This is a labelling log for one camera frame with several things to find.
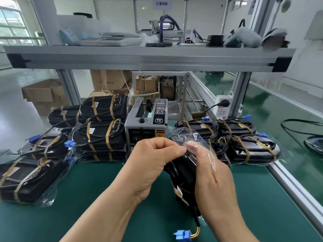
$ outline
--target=cardboard box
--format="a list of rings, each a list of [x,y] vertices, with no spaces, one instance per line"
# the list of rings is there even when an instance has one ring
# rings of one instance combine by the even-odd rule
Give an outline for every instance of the cardboard box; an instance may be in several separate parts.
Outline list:
[[[48,115],[52,108],[69,105],[59,79],[47,79],[21,89],[23,98],[32,102],[39,115]]]
[[[104,91],[96,91],[94,90],[93,92],[91,92],[91,94],[89,95],[89,98],[91,97],[101,97],[101,96],[111,96],[113,95],[112,92],[104,92]]]
[[[118,94],[119,93],[119,94],[128,95],[129,94],[129,89],[131,89],[131,88],[132,88],[131,84],[128,84],[128,86],[125,84],[121,89],[113,90],[113,94]]]
[[[90,70],[95,91],[121,89],[132,78],[130,70]]]
[[[157,92],[157,80],[154,77],[145,78],[145,90]]]
[[[140,77],[136,77],[136,90],[138,91],[139,88],[141,89],[141,91],[145,91],[145,78],[141,77],[141,79],[139,79]]]

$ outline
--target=white sign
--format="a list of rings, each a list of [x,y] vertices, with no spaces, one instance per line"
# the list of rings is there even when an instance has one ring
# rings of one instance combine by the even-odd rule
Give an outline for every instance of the white sign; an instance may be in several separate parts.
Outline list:
[[[171,10],[172,0],[152,0],[153,10]]]

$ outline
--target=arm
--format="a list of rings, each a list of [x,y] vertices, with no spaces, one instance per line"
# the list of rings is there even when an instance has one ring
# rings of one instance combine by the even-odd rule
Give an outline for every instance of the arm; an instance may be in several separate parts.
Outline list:
[[[220,242],[257,242],[242,218],[228,166],[197,147],[195,197],[203,218]]]
[[[115,180],[60,242],[121,241],[132,213],[164,165],[185,152],[185,147],[162,137],[139,141]]]

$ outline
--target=automatic tape dispenser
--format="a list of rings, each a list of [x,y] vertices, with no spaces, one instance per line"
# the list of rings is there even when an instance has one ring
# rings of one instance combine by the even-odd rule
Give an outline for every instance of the automatic tape dispenser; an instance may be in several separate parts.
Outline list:
[[[167,137],[167,99],[158,98],[153,104],[138,98],[129,112],[125,123],[129,153],[140,140]]]

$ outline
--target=hand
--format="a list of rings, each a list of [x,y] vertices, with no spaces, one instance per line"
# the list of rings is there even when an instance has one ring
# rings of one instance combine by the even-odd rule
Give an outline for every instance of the hand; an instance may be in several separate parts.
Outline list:
[[[164,166],[185,152],[185,147],[164,137],[141,140],[137,142],[115,181],[122,182],[122,188],[128,188],[141,202],[148,196],[151,184]]]
[[[219,241],[258,241],[242,218],[230,169],[211,151],[196,146],[195,197],[201,215]]]

